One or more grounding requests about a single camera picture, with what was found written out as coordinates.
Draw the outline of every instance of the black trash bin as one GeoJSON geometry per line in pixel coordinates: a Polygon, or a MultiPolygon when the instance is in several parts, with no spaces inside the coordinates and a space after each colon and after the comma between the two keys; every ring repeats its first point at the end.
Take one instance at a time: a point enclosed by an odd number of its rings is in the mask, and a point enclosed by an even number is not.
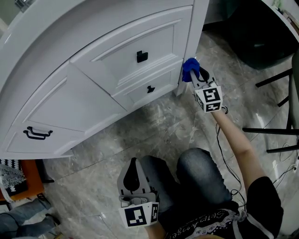
{"type": "Polygon", "coordinates": [[[242,0],[225,25],[233,51],[255,69],[279,64],[299,47],[292,32],[262,0],[242,0]]]}

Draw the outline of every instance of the white marker cube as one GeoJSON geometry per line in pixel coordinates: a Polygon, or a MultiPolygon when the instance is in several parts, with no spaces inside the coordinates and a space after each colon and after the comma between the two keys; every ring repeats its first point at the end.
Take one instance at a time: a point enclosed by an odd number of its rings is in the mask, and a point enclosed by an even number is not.
{"type": "Polygon", "coordinates": [[[218,111],[222,107],[223,98],[220,86],[196,90],[196,101],[204,112],[218,111]]]}
{"type": "Polygon", "coordinates": [[[125,228],[149,226],[158,221],[159,203],[149,202],[119,209],[125,228]]]}

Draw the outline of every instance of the gray furry object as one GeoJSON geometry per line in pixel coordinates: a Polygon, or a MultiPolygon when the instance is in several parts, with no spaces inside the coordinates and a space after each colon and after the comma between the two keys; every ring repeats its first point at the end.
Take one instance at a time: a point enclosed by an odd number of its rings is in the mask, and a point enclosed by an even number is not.
{"type": "Polygon", "coordinates": [[[0,164],[0,177],[4,188],[14,187],[26,180],[22,171],[0,164]]]}

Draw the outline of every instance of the chair backrest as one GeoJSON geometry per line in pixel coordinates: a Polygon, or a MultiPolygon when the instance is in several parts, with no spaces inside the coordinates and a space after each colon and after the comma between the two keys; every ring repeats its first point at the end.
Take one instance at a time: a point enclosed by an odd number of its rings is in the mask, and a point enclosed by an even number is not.
{"type": "Polygon", "coordinates": [[[299,129],[299,49],[292,58],[293,75],[289,82],[290,117],[294,129],[299,129]]]}

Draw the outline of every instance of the person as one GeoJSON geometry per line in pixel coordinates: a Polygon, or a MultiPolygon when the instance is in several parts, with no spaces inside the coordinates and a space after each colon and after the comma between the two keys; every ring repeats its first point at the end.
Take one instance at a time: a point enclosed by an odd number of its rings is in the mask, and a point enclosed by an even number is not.
{"type": "Polygon", "coordinates": [[[224,185],[210,153],[191,148],[177,163],[172,177],[166,162],[152,156],[140,160],[149,184],[158,191],[158,223],[145,227],[149,239],[271,239],[282,223],[283,209],[246,136],[223,111],[212,113],[225,134],[242,173],[246,212],[224,185]]]}
{"type": "Polygon", "coordinates": [[[51,204],[49,201],[43,194],[39,194],[32,202],[13,208],[9,212],[1,213],[0,238],[37,238],[40,235],[49,232],[52,228],[60,224],[59,220],[50,214],[46,214],[45,219],[41,222],[30,225],[23,224],[35,214],[50,208],[51,204]]]}

